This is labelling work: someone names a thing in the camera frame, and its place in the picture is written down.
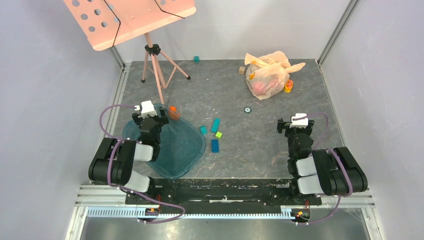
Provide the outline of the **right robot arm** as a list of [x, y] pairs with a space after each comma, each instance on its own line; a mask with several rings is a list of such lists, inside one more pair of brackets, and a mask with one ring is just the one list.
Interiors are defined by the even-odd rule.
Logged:
[[287, 138], [287, 169], [294, 177], [289, 199], [302, 204], [311, 195], [343, 196], [366, 191], [368, 179], [347, 147], [313, 149], [313, 126], [313, 120], [307, 124], [277, 121], [276, 131]]

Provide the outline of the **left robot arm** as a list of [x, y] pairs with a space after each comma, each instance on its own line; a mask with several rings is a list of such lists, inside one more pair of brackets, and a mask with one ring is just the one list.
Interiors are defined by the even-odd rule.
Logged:
[[132, 115], [140, 136], [135, 140], [118, 142], [116, 138], [105, 137], [100, 143], [88, 168], [88, 178], [95, 183], [112, 184], [137, 191], [145, 204], [153, 203], [157, 190], [150, 186], [151, 177], [133, 170], [134, 162], [154, 162], [160, 154], [162, 127], [169, 123], [164, 108], [156, 113]]

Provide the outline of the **translucent cream plastic bag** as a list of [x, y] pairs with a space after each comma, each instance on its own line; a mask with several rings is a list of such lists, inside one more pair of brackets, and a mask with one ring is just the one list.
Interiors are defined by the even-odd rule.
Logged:
[[260, 57], [247, 53], [244, 57], [245, 81], [252, 95], [266, 100], [282, 92], [290, 74], [304, 68], [305, 62], [291, 64], [282, 51], [275, 51]]

